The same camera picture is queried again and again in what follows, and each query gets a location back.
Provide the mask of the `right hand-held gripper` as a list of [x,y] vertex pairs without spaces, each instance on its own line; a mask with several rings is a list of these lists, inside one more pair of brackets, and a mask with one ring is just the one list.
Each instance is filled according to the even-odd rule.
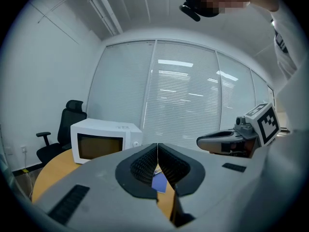
[[197,146],[215,154],[250,158],[272,143],[281,127],[272,103],[261,103],[236,119],[235,130],[220,130],[197,138]]

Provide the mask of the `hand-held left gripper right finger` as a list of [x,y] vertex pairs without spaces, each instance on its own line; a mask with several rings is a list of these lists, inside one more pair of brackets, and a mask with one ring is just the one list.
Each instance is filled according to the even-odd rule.
[[250,159],[158,144],[158,163],[174,188],[173,219],[160,227],[263,227],[260,188],[266,151]]

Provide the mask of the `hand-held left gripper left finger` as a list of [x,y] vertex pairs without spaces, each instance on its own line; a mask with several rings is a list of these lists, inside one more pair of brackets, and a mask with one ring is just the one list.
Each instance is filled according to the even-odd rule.
[[171,227],[152,178],[157,144],[93,159],[52,185],[36,205],[66,227]]

